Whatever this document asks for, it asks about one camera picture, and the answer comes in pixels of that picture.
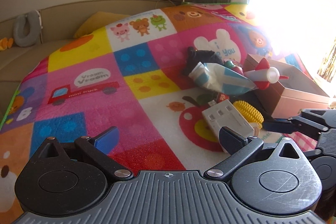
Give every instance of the cartoon truck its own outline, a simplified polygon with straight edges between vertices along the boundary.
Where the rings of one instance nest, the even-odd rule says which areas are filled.
[[[96,91],[102,91],[108,95],[115,93],[117,91],[117,88],[119,88],[118,82],[109,82],[71,92],[70,85],[64,85],[53,90],[53,92],[51,93],[51,97],[49,98],[48,104],[53,104],[54,106],[61,105],[68,98]]]

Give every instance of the red gingham fabric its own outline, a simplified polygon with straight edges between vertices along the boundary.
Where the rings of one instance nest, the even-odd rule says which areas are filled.
[[[303,135],[300,132],[294,132],[292,134],[283,134],[283,135],[292,138],[303,152],[314,150],[317,145],[317,141],[307,137],[306,135]]]

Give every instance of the open cardboard box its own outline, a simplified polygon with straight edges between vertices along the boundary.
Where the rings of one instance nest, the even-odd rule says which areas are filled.
[[[259,55],[247,55],[244,71],[254,70],[262,59]],[[330,97],[298,68],[268,59],[269,65],[279,70],[288,80],[279,80],[265,90],[254,90],[264,109],[273,118],[288,118],[298,115],[301,109],[326,109]]]

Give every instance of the sofa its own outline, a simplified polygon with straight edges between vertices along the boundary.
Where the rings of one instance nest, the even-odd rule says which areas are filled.
[[[136,15],[155,8],[169,7],[157,0],[92,0],[58,5],[39,10],[42,31],[35,45],[0,52],[0,121],[22,79],[52,52],[73,41],[80,25],[98,11]],[[0,39],[13,37],[15,18],[0,22]]]

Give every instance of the toy rocket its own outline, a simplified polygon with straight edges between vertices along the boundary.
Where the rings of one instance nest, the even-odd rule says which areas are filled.
[[[289,78],[288,76],[280,75],[277,68],[270,67],[266,58],[259,62],[255,70],[244,71],[244,76],[255,83],[260,90],[268,88],[269,84],[274,84],[278,80]]]

